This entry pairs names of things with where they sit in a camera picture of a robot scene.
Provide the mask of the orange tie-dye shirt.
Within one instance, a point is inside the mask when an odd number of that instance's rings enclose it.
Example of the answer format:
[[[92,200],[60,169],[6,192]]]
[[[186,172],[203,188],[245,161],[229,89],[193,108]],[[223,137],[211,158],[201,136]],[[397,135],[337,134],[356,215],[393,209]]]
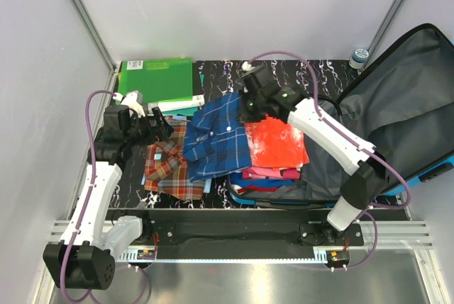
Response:
[[[252,165],[271,169],[301,168],[309,163],[302,131],[266,117],[244,125]]]

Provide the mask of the blue plaid shirt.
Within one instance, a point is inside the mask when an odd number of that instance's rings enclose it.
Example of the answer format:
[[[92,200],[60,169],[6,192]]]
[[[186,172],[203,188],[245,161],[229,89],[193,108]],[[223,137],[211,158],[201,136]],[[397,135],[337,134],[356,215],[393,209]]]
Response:
[[[187,124],[183,156],[190,181],[225,176],[252,166],[240,95],[227,94],[203,105]]]

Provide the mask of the pink camouflage shirt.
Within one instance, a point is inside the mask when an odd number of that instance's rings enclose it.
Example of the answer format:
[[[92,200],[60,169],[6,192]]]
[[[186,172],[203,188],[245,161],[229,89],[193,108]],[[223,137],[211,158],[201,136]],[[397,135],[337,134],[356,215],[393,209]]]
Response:
[[[250,167],[241,171],[243,179],[276,179],[297,180],[301,173],[297,168],[273,169],[265,167]]]

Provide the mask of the blue shirt white letters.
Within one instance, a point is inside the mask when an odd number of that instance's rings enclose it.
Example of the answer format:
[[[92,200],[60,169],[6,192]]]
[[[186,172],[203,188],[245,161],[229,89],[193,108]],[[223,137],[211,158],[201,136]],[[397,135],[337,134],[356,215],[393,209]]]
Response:
[[[256,185],[259,187],[281,187],[291,186],[294,184],[292,180],[276,180],[276,179],[243,179],[241,173],[232,173],[229,175],[231,187],[234,190],[244,188],[248,185]]]

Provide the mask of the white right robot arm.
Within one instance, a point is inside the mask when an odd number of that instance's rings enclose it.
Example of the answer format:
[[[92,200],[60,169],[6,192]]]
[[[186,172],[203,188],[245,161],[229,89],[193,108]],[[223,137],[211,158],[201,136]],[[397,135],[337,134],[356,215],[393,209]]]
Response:
[[[376,147],[358,137],[319,107],[315,96],[298,87],[280,86],[264,66],[242,65],[244,83],[240,94],[239,121],[258,123],[273,117],[302,131],[323,148],[349,175],[340,188],[340,198],[327,215],[322,236],[329,244],[339,244],[348,235],[348,226],[368,208],[380,192],[385,169],[375,167],[368,155]]]

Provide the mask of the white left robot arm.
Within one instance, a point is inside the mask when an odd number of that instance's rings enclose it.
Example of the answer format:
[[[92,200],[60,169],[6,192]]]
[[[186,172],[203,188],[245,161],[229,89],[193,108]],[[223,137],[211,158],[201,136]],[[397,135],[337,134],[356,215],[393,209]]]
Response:
[[[58,288],[106,290],[115,262],[133,241],[146,244],[153,227],[134,215],[121,217],[104,232],[114,189],[135,146],[170,138],[173,129],[158,107],[109,106],[104,123],[93,135],[87,157],[87,178],[70,223],[56,243],[49,243],[43,261]]]

